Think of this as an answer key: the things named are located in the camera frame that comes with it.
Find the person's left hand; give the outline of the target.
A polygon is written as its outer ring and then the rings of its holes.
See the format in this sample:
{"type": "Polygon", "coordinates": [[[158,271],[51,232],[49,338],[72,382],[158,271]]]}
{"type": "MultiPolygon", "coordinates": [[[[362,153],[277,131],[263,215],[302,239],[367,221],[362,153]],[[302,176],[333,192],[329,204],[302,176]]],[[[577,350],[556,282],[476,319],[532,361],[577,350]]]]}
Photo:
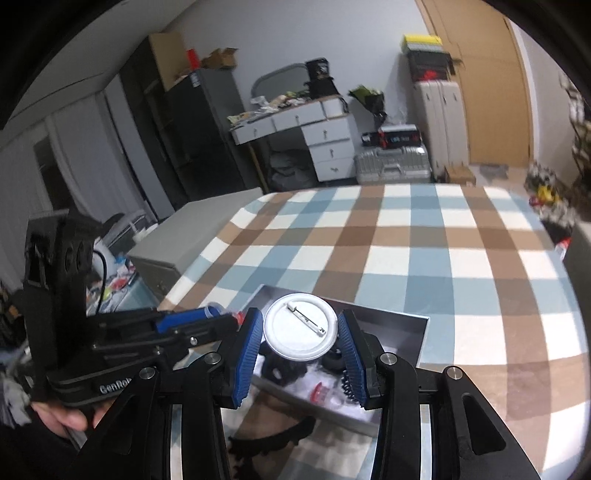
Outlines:
{"type": "Polygon", "coordinates": [[[69,430],[84,432],[89,428],[89,424],[95,428],[113,403],[113,400],[108,400],[95,406],[91,422],[80,410],[66,408],[58,402],[32,402],[31,407],[51,432],[65,437],[69,430]]]}

